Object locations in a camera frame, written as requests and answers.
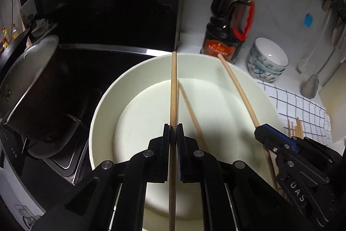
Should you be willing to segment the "wooden chopstick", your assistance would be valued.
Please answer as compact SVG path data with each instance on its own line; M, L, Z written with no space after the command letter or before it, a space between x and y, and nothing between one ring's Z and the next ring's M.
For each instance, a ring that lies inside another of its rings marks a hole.
M198 122L198 119L197 119L197 117L196 117L196 115L195 115L195 113L193 111L192 105L191 105L191 103L190 103L190 101L188 99L186 91L185 91L182 83L179 80L178 80L178 87L179 87L180 93L181 93L181 95L183 97L183 100L185 102L186 108L187 108L187 110L189 112L190 118L191 118L191 120L193 122L193 125L195 127L195 130L196 130L196 132L198 134L198 138L200 140L200 146L201 146L201 148L204 151L208 151L208 147L207 147L207 144L205 142L205 139L204 139L204 136L203 136L203 132L202 132L202 129L201 129L200 124Z
M171 56L170 94L170 160L169 160L169 231L175 231L176 220L176 108L177 108L177 56Z
M296 136L301 139L304 138L302 122L298 117L296 118Z
M291 138L294 136L294 124L289 119L287 120L288 136Z
M249 164L257 173L268 181L277 191L277 166L273 164L272 156L265 146L255 139L255 129L268 124L275 129L282 129L279 116L267 94L244 71L230 65L223 55L218 55L225 71L229 75L231 89L236 90L235 96L240 101L240 110L235 112L237 125L246 124L246 130L239 134L242 144L236 151L241 159Z

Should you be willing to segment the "white cutting board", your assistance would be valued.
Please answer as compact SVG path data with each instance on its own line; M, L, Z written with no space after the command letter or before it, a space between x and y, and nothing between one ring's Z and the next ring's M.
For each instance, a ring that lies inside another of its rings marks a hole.
M319 95L330 117L332 142L345 138L346 69L343 62L320 90Z

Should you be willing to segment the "white black grid cloth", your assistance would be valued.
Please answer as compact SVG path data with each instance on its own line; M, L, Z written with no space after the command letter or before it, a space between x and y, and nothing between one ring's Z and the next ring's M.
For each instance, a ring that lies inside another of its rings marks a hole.
M276 109L285 134L288 133L289 124L296 125L296 120L300 120L305 137L324 145L332 143L330 117L322 105L276 85L260 80L256 80L256 83Z

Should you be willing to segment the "wooden chopstick in bowl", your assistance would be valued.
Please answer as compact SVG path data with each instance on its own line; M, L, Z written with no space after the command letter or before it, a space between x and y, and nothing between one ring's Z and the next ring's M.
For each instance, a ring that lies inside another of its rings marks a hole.
M205 139L204 139L204 136L203 136L203 132L202 132L202 129L201 129L200 124L198 122L198 119L197 119L197 117L196 117L196 115L195 115L195 113L193 111L192 105L191 105L191 103L190 103L190 101L188 99L186 91L185 91L182 83L179 80L178 80L178 87L179 87L180 93L181 93L181 95L183 97L183 100L185 102L186 108L187 108L187 110L189 112L190 118L191 118L191 120L193 122L193 125L195 127L195 130L196 130L196 132L198 134L198 138L200 140L200 146L201 146L201 148L204 151L208 151L208 147L207 147L207 144L205 142Z

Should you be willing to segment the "large cream bowl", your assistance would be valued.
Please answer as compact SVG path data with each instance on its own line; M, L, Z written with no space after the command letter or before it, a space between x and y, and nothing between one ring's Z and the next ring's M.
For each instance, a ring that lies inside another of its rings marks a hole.
M239 134L246 124L236 123L240 101L221 61L206 55L178 54L177 72L208 152L230 164L242 160L236 150L242 145ZM88 138L92 169L105 160L128 161L146 150L152 138L162 136L164 124L170 123L170 92L170 55L146 60L123 73L104 93L93 115ZM196 139L200 146L181 93L177 116L185 136ZM143 230L169 230L168 188L168 182L147 184ZM199 184L177 180L176 230L203 230Z

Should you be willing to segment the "metal pot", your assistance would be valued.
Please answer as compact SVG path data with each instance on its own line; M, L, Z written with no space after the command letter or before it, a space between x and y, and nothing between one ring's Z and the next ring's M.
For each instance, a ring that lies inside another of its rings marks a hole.
M57 141L78 101L76 79L59 38L43 38L19 56L1 83L1 125L28 139Z

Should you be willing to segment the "black stove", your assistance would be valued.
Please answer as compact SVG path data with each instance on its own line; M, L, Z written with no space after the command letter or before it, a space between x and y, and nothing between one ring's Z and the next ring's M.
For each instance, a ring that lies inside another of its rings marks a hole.
M161 50L104 45L60 45L54 54L59 79L47 105L58 110L45 139L1 130L5 178L1 195L15 214L45 213L90 171L88 136L96 107L109 86L131 67Z

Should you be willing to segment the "stacked floral ceramic bowls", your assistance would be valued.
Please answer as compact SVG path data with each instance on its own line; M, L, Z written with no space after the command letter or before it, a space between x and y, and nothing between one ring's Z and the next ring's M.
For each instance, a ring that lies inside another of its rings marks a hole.
M271 83L288 65L288 56L277 43L265 37L255 39L247 56L247 69L252 77Z

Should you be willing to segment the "metal spatula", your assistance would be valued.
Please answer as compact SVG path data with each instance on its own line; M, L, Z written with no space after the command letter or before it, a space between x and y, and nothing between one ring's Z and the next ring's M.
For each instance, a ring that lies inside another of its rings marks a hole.
M329 57L327 58L327 60L324 62L322 67L319 69L319 71L312 74L308 78L308 80L303 84L303 86L300 89L300 93L303 97L306 97L307 99L313 99L316 96L317 91L319 89L319 83L320 83L319 75L324 70L327 63L330 61L330 59L333 56L336 49L337 49L337 47L335 46L333 48L333 51L330 53Z

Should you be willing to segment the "dark soy sauce bottle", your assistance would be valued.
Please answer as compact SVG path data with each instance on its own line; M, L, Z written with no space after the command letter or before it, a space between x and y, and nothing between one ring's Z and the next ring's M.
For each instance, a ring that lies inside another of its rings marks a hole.
M201 54L234 63L253 23L255 0L213 0Z

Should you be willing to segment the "blue wall hook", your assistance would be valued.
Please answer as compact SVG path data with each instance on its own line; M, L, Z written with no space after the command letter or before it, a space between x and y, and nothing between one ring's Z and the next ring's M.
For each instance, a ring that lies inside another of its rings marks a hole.
M304 26L307 28L310 28L313 22L313 16L310 13L307 13L305 18L304 18Z

